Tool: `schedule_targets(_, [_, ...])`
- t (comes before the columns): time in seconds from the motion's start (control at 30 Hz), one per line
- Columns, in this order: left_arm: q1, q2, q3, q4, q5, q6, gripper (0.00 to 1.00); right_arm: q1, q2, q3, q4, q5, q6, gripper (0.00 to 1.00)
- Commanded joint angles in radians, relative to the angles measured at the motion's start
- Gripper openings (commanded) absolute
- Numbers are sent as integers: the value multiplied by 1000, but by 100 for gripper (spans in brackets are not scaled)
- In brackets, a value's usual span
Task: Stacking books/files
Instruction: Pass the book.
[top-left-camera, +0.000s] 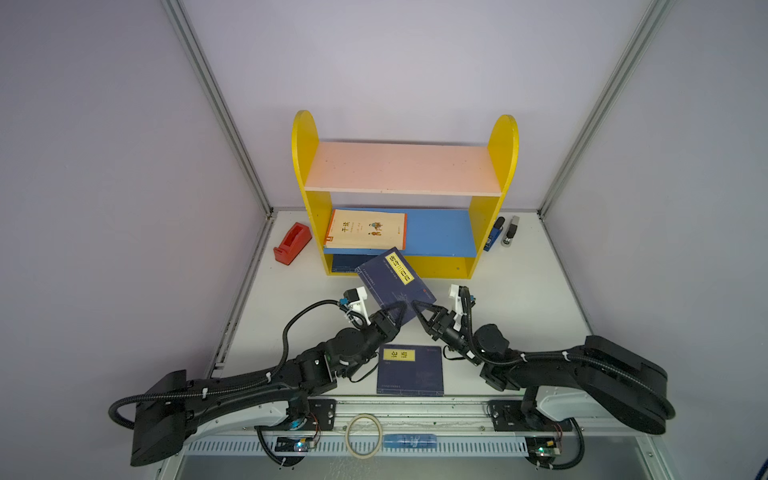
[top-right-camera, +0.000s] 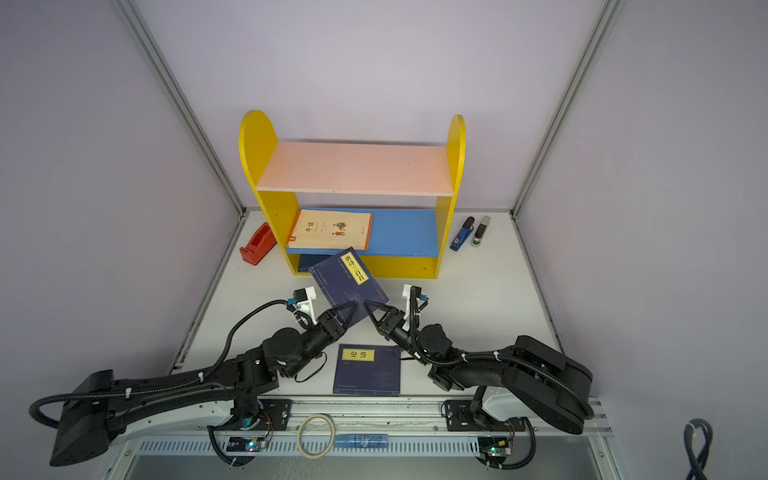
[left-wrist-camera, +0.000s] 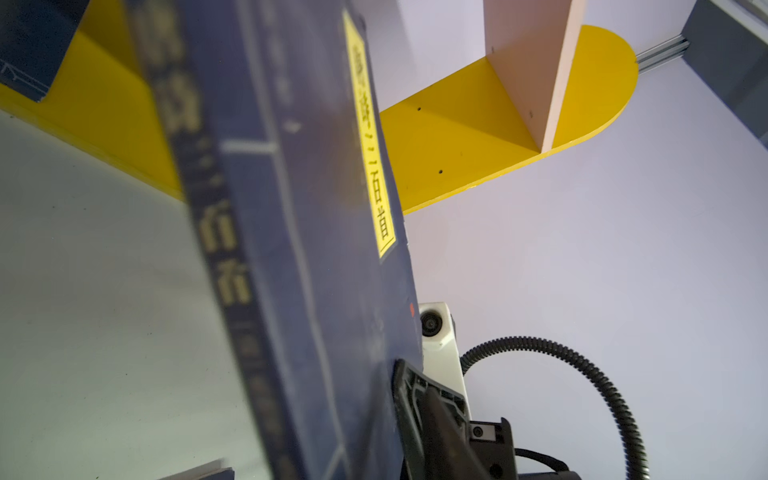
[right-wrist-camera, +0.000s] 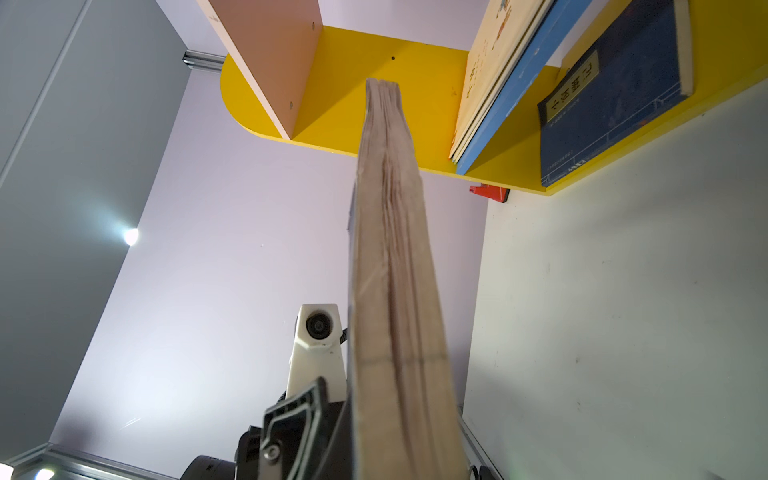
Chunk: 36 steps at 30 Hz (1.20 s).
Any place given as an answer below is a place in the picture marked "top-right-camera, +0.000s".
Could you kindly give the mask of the small dark blue poetry book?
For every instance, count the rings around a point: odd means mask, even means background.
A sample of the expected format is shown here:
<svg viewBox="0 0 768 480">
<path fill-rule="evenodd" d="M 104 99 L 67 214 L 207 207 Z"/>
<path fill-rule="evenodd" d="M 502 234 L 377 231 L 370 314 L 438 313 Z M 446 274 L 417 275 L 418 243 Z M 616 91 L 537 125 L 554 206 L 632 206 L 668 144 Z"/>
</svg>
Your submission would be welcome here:
<svg viewBox="0 0 768 480">
<path fill-rule="evenodd" d="M 353 325 L 369 317 L 365 301 L 389 302 L 389 297 L 353 248 L 330 256 L 313 266 L 309 273 L 331 307 L 350 301 L 358 303 Z"/>
</svg>

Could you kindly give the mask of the large dark blue book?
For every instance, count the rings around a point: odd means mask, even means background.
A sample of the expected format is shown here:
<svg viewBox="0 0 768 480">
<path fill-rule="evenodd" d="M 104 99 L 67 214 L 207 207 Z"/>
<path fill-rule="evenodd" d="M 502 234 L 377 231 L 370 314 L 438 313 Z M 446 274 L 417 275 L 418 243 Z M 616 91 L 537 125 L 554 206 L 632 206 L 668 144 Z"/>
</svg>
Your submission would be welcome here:
<svg viewBox="0 0 768 480">
<path fill-rule="evenodd" d="M 365 397 L 397 397 L 401 392 L 401 353 L 388 345 L 341 344 L 333 393 Z"/>
</svg>

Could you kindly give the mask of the red-edged beige reading book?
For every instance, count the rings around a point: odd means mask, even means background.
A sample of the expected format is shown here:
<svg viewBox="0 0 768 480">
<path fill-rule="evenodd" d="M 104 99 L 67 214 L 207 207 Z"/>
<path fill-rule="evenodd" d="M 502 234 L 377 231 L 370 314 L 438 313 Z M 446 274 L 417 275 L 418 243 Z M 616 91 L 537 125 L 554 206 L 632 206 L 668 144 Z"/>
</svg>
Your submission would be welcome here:
<svg viewBox="0 0 768 480">
<path fill-rule="evenodd" d="M 366 250 L 372 224 L 372 213 L 301 209 L 286 246 L 294 249 Z"/>
</svg>

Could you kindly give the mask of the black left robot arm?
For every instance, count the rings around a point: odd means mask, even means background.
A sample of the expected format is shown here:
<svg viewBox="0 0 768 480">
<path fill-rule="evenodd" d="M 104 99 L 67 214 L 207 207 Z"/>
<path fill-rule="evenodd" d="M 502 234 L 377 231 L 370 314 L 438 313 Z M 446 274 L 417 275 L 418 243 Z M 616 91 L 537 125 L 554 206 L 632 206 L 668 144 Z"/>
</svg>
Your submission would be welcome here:
<svg viewBox="0 0 768 480">
<path fill-rule="evenodd" d="M 71 392 L 35 401 L 29 413 L 56 431 L 54 467 L 94 459 L 130 425 L 196 404 L 228 402 L 225 425 L 250 429 L 261 414 L 259 396 L 320 357 L 346 333 L 357 310 L 352 302 L 331 307 L 304 330 L 284 327 L 234 358 L 228 356 L 233 340 L 228 336 L 214 364 L 196 372 L 118 380 L 112 370 L 97 371 Z"/>
</svg>

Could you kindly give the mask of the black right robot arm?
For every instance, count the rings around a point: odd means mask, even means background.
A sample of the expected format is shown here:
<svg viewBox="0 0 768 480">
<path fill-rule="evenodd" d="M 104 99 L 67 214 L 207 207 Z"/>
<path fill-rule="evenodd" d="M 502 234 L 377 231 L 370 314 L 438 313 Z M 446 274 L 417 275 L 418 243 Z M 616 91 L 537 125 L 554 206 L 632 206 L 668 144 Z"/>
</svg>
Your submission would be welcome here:
<svg viewBox="0 0 768 480">
<path fill-rule="evenodd" d="M 393 306 L 364 302 L 376 330 L 419 363 L 430 367 L 428 377 L 444 391 L 472 387 L 503 388 L 550 426 L 580 435 L 594 418 L 589 403 L 592 372 L 581 363 L 539 340 L 520 335 L 508 347 L 493 351 L 458 349 L 440 324 L 423 328 Z"/>
</svg>

